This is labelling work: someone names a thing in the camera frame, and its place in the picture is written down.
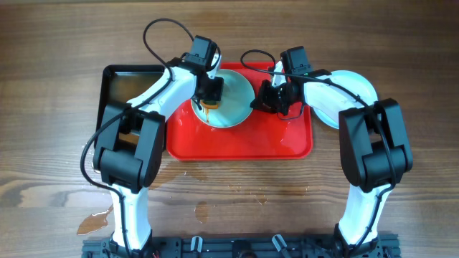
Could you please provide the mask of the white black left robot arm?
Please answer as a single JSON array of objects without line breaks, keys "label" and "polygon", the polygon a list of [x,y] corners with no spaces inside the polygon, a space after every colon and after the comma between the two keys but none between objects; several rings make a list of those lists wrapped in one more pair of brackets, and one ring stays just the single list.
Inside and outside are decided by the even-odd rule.
[{"label": "white black left robot arm", "polygon": [[148,189],[161,165],[166,121],[187,100],[218,101],[223,79],[217,76],[221,57],[209,64],[175,58],[144,93],[126,103],[105,106],[95,134],[93,165],[99,187],[109,190],[115,231],[99,243],[83,244],[84,257],[156,257],[148,221]]}]

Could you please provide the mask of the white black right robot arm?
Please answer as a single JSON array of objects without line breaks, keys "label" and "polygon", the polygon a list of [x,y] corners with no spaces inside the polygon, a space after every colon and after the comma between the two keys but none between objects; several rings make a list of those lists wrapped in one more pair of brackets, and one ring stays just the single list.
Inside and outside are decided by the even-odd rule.
[{"label": "white black right robot arm", "polygon": [[299,77],[274,85],[264,80],[251,108],[287,115],[301,103],[338,125],[341,168],[350,184],[344,215],[335,226],[334,254],[352,257],[375,249],[377,224],[388,195],[413,166],[404,118],[392,98],[357,94],[370,82],[350,71]]}]

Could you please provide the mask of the light blue plate front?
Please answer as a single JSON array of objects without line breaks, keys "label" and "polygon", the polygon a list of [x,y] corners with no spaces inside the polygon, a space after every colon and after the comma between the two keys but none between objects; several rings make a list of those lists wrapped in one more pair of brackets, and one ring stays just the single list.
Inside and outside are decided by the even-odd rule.
[{"label": "light blue plate front", "polygon": [[[348,71],[336,70],[330,75],[321,75],[319,80],[330,79],[333,83],[360,97],[367,105],[378,101],[373,85],[362,75]],[[343,90],[320,82],[304,84],[306,103],[313,108],[319,119],[328,126],[339,129],[339,112],[349,108],[362,108],[363,105]]]}]

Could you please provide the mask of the red plastic tray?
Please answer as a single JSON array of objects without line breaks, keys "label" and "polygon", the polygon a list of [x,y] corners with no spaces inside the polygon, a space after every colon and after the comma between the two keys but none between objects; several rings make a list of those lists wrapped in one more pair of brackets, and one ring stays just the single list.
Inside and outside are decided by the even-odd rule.
[{"label": "red plastic tray", "polygon": [[311,152],[313,134],[308,106],[290,107],[293,120],[256,110],[241,124],[213,128],[195,114],[193,102],[184,102],[166,124],[166,149],[180,161],[300,159]]}]

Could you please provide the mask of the light blue plate back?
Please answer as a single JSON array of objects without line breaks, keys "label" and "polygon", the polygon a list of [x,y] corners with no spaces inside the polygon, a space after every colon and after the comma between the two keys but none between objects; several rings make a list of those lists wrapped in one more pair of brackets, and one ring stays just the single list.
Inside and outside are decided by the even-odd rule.
[{"label": "light blue plate back", "polygon": [[205,124],[214,128],[231,128],[242,123],[252,112],[250,103],[255,93],[249,80],[238,72],[222,69],[217,72],[224,80],[222,99],[217,109],[203,107],[191,101],[194,114]]}]

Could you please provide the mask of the light blue plate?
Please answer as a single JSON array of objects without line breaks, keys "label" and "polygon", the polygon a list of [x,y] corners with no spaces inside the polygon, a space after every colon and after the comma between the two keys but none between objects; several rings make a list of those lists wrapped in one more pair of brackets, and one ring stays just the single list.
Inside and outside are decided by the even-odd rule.
[{"label": "light blue plate", "polygon": [[[362,75],[348,71],[336,70],[330,75],[321,75],[319,80],[330,79],[333,83],[360,97],[367,105],[378,101],[373,85]],[[363,105],[343,90],[320,82],[304,84],[306,103],[313,108],[319,119],[328,126],[339,129],[339,112],[349,108],[362,108]]]},{"label": "light blue plate", "polygon": [[217,72],[224,80],[222,99],[217,109],[203,107],[191,101],[194,114],[205,124],[214,128],[231,128],[242,123],[252,112],[250,103],[255,93],[249,80],[238,72],[222,69]]}]

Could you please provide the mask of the orange green sponge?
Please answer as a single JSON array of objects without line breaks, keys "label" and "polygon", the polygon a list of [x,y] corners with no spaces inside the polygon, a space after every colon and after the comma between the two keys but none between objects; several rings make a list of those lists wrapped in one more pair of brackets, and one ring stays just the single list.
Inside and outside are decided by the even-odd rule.
[{"label": "orange green sponge", "polygon": [[203,108],[210,109],[210,110],[217,109],[219,107],[219,103],[217,101],[203,101],[203,100],[201,100],[200,101],[200,105]]}]

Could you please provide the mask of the black water-filled tray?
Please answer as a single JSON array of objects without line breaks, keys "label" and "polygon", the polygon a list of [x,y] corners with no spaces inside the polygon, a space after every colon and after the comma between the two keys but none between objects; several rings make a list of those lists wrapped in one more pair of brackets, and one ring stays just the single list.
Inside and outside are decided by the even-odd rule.
[{"label": "black water-filled tray", "polygon": [[[126,103],[152,86],[163,75],[164,68],[158,64],[111,64],[103,70],[98,119],[96,128],[104,124],[105,108],[109,105],[124,108]],[[124,116],[120,122],[117,148],[133,150],[138,145],[144,115],[138,111]]]}]

